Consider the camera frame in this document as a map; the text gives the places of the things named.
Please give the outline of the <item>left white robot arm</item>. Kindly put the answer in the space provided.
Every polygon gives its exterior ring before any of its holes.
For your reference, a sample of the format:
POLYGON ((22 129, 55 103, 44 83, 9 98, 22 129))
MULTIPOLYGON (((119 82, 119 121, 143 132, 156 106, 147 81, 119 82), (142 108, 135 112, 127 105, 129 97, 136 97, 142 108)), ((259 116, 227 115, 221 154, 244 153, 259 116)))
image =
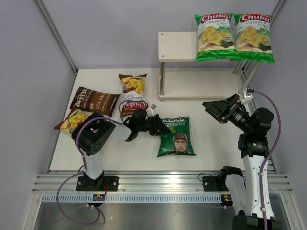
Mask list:
POLYGON ((84 172, 77 173, 76 190, 117 191, 118 177, 105 176, 100 160, 100 150, 112 134, 130 142, 139 132, 149 132, 151 136, 170 134, 171 130, 162 122, 159 115, 148 116, 145 109, 137 109, 123 122, 107 118, 94 112, 72 132, 77 150, 81 153, 84 172))

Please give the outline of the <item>brown Chuba cassava chips bag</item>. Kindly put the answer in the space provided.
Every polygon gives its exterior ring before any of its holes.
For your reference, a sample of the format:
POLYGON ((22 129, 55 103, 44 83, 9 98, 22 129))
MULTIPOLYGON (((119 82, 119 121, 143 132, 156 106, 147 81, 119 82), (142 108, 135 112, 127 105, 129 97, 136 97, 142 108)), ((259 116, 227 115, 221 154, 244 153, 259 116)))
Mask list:
POLYGON ((119 74, 122 83, 122 101, 120 114, 131 115, 137 109, 147 109, 148 103, 145 97, 145 85, 147 73, 138 76, 119 74))

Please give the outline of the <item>green Chuba cassava chips bag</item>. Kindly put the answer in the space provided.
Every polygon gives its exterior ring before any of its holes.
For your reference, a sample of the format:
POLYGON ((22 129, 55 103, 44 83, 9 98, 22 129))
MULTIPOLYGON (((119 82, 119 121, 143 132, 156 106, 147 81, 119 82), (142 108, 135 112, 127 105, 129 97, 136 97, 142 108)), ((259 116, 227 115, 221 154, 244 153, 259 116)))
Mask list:
POLYGON ((237 56, 235 61, 256 61, 273 64, 270 26, 273 16, 246 13, 235 14, 237 56))

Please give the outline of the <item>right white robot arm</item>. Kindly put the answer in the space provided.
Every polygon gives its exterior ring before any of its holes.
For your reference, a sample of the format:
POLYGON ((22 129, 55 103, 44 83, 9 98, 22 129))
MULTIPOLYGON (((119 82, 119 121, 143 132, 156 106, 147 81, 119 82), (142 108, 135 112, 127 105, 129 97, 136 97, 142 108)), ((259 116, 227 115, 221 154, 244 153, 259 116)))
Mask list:
POLYGON ((243 109, 240 96, 219 101, 203 102, 205 111, 221 124, 231 122, 243 133, 239 136, 238 149, 245 171, 224 166, 218 176, 220 188, 228 190, 235 215, 234 230, 280 230, 282 223, 275 219, 268 188, 268 159, 270 149, 267 133, 274 114, 267 108, 258 108, 252 115, 243 109))

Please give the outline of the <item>dark green Real chips bag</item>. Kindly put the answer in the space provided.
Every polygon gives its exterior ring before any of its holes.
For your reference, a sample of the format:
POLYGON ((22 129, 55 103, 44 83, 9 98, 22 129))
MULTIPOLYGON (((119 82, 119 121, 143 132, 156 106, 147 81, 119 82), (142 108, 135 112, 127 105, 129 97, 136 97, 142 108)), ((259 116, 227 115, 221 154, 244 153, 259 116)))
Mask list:
POLYGON ((160 134, 157 157, 171 154, 196 156, 191 144, 189 117, 162 118, 162 122, 171 132, 160 134))

